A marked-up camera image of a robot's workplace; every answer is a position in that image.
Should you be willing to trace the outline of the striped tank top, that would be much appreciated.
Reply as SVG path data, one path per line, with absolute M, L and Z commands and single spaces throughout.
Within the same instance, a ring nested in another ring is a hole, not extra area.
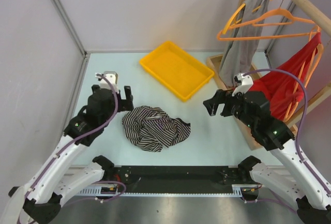
M 159 107 L 139 106 L 122 118 L 125 137 L 146 152 L 161 152 L 189 138 L 191 124 Z

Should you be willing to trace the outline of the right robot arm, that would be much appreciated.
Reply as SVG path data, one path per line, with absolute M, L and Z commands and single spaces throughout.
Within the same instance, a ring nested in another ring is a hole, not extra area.
M 315 178 L 313 164 L 296 148 L 294 134 L 282 121 L 273 117 L 269 102 L 262 92 L 233 94 L 219 89 L 203 101 L 210 116 L 223 104 L 221 116 L 233 116 L 250 129 L 252 137 L 276 157 L 293 180 L 274 172 L 261 160 L 249 156 L 238 166 L 239 179 L 244 183 L 255 181 L 281 197 L 296 211 L 303 223 L 330 223 L 330 183 L 323 187 Z

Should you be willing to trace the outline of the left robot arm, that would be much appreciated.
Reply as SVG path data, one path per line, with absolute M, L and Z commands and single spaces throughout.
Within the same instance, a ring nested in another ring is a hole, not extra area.
M 87 105 L 70 120 L 41 169 L 25 185 L 10 190 L 1 223 L 50 223 L 69 199 L 94 183 L 111 184 L 112 191 L 118 186 L 126 188 L 114 181 L 114 164 L 102 155 L 71 178 L 64 178 L 73 161 L 103 133 L 115 115 L 133 109 L 131 88 L 124 89 L 126 98 L 122 99 L 115 84 L 93 85 Z

